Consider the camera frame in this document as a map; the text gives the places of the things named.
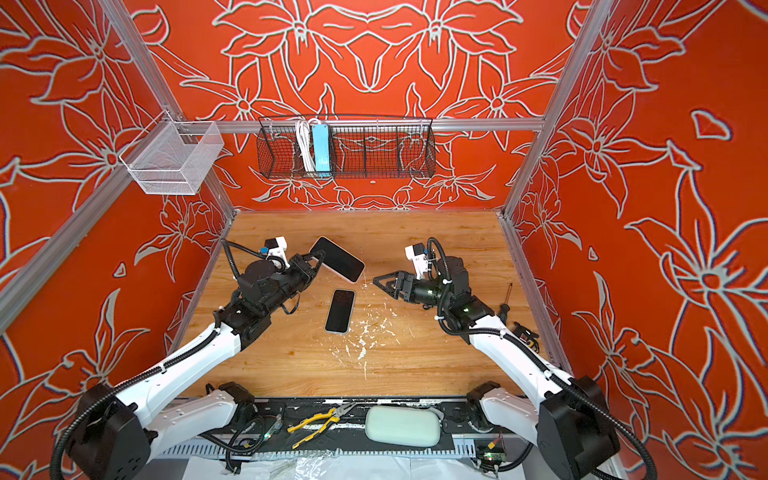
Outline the clear plastic wall bin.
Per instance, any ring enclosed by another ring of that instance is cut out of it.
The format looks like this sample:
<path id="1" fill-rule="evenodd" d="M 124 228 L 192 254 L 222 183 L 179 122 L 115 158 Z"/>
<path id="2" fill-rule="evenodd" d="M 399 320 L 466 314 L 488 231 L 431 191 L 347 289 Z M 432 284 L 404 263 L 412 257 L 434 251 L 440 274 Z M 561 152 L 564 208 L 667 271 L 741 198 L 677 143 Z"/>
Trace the clear plastic wall bin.
<path id="1" fill-rule="evenodd" d="M 223 148 L 214 122 L 163 121 L 131 142 L 119 160 L 144 193 L 187 196 L 199 192 Z"/>

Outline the black handled screwdriver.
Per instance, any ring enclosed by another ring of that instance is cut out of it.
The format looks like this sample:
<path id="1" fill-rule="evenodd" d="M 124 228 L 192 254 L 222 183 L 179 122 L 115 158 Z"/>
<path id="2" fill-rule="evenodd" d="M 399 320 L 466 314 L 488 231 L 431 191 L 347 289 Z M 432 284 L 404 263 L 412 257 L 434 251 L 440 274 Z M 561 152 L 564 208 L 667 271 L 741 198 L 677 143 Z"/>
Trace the black handled screwdriver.
<path id="1" fill-rule="evenodd" d="M 499 310 L 498 310 L 498 317 L 504 325 L 506 325 L 508 321 L 508 315 L 510 312 L 509 301 L 511 298 L 513 288 L 514 288 L 514 283 L 510 282 L 507 286 L 504 301 L 500 304 Z"/>

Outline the pale green pouch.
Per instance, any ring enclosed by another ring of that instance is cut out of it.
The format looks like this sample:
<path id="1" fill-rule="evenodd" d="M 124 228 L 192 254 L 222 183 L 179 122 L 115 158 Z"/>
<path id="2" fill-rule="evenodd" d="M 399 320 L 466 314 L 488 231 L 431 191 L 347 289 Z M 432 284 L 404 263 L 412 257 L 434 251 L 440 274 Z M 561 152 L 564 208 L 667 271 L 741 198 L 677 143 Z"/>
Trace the pale green pouch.
<path id="1" fill-rule="evenodd" d="M 427 448 L 439 443 L 442 430 L 439 417 L 432 411 L 375 406 L 367 412 L 365 434 L 374 442 Z"/>

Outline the black phone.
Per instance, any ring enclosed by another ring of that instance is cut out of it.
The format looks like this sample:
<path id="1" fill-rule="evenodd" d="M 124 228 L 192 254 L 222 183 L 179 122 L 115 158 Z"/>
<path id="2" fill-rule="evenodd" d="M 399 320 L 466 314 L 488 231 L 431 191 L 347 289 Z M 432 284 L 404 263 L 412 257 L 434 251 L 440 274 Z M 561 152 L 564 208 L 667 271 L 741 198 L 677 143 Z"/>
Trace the black phone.
<path id="1" fill-rule="evenodd" d="M 325 323 L 325 331 L 343 335 L 349 331 L 356 294 L 352 290 L 335 290 Z"/>
<path id="2" fill-rule="evenodd" d="M 356 283 L 362 276 L 365 264 L 326 237 L 318 238 L 310 249 L 312 253 L 324 253 L 324 265 L 346 279 Z"/>

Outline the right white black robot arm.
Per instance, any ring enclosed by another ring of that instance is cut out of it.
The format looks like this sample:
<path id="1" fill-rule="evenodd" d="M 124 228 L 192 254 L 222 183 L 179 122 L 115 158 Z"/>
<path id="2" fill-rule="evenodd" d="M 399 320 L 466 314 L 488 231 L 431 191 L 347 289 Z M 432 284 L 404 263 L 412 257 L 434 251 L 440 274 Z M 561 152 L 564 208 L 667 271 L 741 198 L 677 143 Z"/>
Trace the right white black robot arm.
<path id="1" fill-rule="evenodd" d="M 576 379 L 554 366 L 510 330 L 504 313 L 472 293 L 461 258 L 446 255 L 434 237 L 405 252 L 413 272 L 380 275 L 374 284 L 395 300 L 435 309 L 444 333 L 485 354 L 522 390 L 522 398 L 501 387 L 476 390 L 487 423 L 536 447 L 560 479 L 609 478 L 600 467 L 620 451 L 622 440 L 640 455 L 646 478 L 658 478 L 649 450 L 610 413 L 597 383 L 588 377 Z"/>

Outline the light blue box in basket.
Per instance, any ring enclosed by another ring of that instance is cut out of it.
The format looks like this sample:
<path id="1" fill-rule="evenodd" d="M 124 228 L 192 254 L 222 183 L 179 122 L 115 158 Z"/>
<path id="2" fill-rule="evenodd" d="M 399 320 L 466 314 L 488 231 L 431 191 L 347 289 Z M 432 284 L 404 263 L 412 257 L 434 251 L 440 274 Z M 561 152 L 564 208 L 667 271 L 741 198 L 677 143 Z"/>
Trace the light blue box in basket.
<path id="1" fill-rule="evenodd" d="M 315 155 L 315 170 L 319 176 L 331 174 L 330 131 L 327 125 L 312 126 L 313 147 Z"/>

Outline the black phone on table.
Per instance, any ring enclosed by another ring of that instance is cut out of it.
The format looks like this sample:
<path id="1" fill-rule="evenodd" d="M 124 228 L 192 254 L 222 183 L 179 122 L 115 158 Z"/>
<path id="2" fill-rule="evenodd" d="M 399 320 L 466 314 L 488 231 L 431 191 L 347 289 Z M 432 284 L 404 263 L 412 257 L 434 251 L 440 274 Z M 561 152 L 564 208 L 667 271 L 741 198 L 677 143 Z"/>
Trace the black phone on table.
<path id="1" fill-rule="evenodd" d="M 335 290 L 325 323 L 325 331 L 343 335 L 349 331 L 356 294 L 352 290 Z"/>

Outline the yellow handled pliers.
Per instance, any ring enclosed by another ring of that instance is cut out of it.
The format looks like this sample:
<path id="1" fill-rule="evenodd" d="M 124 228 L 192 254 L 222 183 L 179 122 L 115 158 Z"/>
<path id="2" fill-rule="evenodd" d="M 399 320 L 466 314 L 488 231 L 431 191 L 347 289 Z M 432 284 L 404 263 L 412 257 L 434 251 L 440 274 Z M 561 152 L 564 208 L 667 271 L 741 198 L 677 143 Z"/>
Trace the yellow handled pliers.
<path id="1" fill-rule="evenodd" d="M 296 441 L 292 444 L 291 449 L 296 450 L 302 445 L 312 441 L 315 437 L 321 435 L 328 430 L 332 425 L 338 424 L 341 419 L 347 415 L 351 410 L 357 406 L 356 402 L 344 403 L 340 406 L 333 407 L 325 413 L 317 413 L 311 417 L 305 418 L 297 425 L 293 425 L 288 429 L 290 434 L 296 433 L 299 430 L 305 429 L 309 425 L 317 424 L 318 428 L 313 430 L 310 434 Z"/>

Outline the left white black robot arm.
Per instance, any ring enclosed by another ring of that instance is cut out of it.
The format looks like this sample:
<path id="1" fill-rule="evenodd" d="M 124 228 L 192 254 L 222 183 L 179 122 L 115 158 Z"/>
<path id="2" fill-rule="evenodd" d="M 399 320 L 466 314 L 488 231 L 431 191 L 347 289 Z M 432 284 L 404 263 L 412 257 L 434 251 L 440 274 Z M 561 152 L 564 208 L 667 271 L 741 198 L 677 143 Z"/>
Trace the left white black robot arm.
<path id="1" fill-rule="evenodd" d="M 132 479 L 172 445 L 226 426 L 244 402 L 228 391 L 214 390 L 178 411 L 169 405 L 213 368 L 253 344 L 270 326 L 272 314 L 285 309 L 314 281 L 325 251 L 286 258 L 284 250 L 271 239 L 245 270 L 232 264 L 237 287 L 194 340 L 115 386 L 89 389 L 55 443 L 50 478 L 63 478 L 63 461 L 69 458 L 89 479 Z"/>

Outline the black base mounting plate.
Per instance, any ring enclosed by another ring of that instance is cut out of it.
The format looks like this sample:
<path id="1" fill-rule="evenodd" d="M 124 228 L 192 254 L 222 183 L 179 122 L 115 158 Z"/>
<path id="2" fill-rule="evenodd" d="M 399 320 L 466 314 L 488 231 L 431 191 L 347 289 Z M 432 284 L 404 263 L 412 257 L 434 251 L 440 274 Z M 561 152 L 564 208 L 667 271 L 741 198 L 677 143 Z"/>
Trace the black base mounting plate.
<path id="1" fill-rule="evenodd" d="M 291 446 L 313 430 L 317 424 L 290 434 L 288 429 L 305 418 L 343 403 L 356 402 L 357 406 L 338 424 L 310 441 L 306 446 L 292 450 Z M 367 412 L 374 406 L 393 406 L 426 409 L 435 413 L 441 422 L 442 434 L 434 447 L 417 448 L 390 445 L 369 440 L 365 434 Z M 502 427 L 482 429 L 470 424 L 470 406 L 464 397 L 359 397 L 359 398 L 258 398 L 255 407 L 241 420 L 229 426 L 212 429 L 201 437 L 218 448 L 223 457 L 231 446 L 234 457 L 253 444 L 257 447 L 252 459 L 288 458 L 300 455 L 393 455 L 416 457 L 474 458 L 488 449 L 492 441 L 495 452 L 517 454 L 526 442 Z"/>

